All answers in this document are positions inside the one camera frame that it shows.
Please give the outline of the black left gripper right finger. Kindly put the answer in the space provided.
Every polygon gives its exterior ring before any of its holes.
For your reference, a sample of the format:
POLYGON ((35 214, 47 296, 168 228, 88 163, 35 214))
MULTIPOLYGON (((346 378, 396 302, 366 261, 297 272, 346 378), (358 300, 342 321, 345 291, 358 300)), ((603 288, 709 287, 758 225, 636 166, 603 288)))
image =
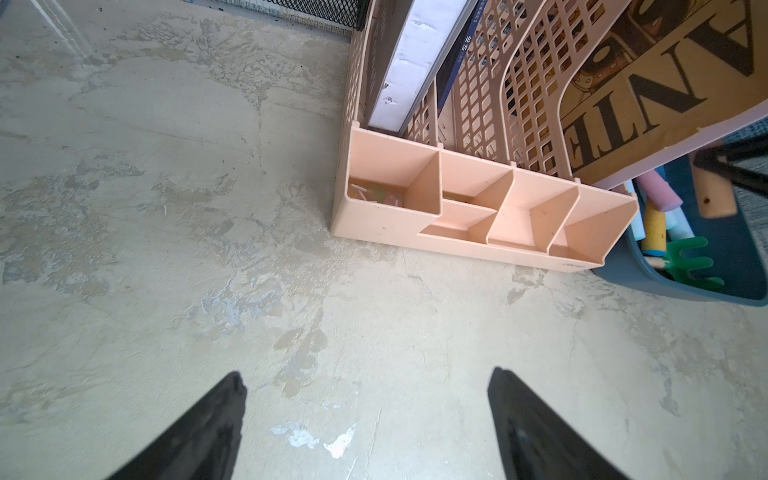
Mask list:
POLYGON ((625 479, 520 377, 496 367, 487 389, 508 479, 625 479))

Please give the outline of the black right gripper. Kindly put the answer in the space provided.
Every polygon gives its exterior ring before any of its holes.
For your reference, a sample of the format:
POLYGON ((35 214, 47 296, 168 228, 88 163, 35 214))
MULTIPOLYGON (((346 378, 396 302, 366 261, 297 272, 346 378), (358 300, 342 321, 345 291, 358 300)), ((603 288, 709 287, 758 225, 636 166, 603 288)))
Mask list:
POLYGON ((767 155, 767 135, 707 148, 699 151, 693 165, 731 181, 754 194, 767 197, 767 175, 738 166, 739 162, 767 155))

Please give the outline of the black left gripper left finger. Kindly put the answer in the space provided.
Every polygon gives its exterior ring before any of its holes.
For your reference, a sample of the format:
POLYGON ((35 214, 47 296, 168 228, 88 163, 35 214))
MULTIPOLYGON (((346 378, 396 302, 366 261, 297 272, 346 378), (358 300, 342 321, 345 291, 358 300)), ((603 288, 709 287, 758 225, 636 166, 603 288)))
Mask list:
POLYGON ((228 373, 110 477, 230 479, 242 440, 247 393, 241 374, 228 373))

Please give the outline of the green rake wooden handle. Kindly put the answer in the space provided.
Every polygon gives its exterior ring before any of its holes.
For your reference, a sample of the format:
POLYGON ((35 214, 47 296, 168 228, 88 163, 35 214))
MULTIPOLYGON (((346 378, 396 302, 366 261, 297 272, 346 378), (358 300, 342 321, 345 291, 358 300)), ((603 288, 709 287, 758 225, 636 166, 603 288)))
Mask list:
MULTIPOLYGON (((666 180, 664 166, 659 168, 659 174, 666 180)), ((642 220, 647 202, 645 195, 641 194, 640 214, 642 220)), ((706 238, 695 234, 694 238, 672 242, 667 241, 667 251, 663 257, 647 256, 641 252, 643 258, 653 269, 664 272, 667 277, 695 288, 719 291, 724 286, 722 279, 718 277, 704 278, 697 273, 699 270, 711 268, 714 265, 714 261, 706 256, 694 256, 692 254, 694 250, 704 249, 708 244, 709 241, 706 238)))

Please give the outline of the purple rake pink handle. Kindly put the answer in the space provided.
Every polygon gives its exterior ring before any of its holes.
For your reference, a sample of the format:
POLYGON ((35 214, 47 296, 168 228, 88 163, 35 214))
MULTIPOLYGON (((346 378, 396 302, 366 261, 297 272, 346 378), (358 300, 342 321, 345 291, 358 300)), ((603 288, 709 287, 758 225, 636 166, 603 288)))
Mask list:
POLYGON ((646 194, 647 199, 658 211, 666 213, 683 205, 681 197, 672 189, 669 183, 657 170, 650 170, 639 175, 635 180, 641 190, 646 194))

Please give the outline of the blue rake yellow handle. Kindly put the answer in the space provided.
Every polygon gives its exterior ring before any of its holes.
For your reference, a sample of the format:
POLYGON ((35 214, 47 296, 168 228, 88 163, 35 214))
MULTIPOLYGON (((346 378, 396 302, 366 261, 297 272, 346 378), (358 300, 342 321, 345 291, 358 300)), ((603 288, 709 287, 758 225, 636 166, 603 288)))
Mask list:
POLYGON ((667 251, 666 215, 648 201, 643 213, 646 236, 640 241, 641 251, 652 257, 663 257, 667 251))

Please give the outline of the light blue fork rake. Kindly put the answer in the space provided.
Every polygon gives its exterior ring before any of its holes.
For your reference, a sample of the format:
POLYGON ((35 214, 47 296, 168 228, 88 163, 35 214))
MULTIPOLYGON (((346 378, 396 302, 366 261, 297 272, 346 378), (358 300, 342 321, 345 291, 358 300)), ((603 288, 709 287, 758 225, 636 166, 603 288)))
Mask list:
MULTIPOLYGON (((634 187, 634 184, 632 181, 627 181, 624 183, 624 187, 626 188, 627 192, 635 199, 638 199, 636 189, 634 187)), ((633 239, 636 242, 642 241, 646 238, 646 231, 644 227, 644 223, 642 220, 642 216, 640 213, 637 213, 635 217, 632 219, 630 224, 630 231, 633 239)))

